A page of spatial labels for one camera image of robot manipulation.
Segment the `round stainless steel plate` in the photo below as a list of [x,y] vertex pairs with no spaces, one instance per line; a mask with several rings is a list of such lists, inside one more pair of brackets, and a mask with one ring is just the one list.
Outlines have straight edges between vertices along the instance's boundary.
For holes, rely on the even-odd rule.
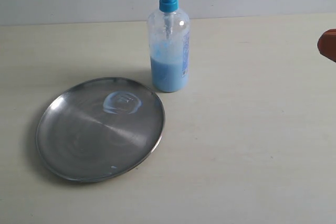
[[[102,104],[110,93],[135,94],[142,106],[132,114],[110,114]],[[141,164],[158,146],[165,111],[159,96],[122,77],[80,83],[53,100],[35,134],[43,164],[55,175],[83,183],[120,176]]]

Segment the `blue pump soap bottle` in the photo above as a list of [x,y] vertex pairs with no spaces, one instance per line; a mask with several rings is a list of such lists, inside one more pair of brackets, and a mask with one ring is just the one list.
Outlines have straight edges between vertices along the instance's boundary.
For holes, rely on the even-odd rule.
[[159,9],[147,20],[152,82],[163,92],[187,84],[190,51],[190,18],[178,0],[159,0]]

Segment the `blue soap blob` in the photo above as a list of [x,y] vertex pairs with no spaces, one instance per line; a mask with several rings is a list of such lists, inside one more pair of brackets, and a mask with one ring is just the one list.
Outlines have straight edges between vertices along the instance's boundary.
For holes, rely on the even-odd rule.
[[102,107],[110,114],[132,114],[142,106],[142,101],[133,93],[115,91],[106,96]]

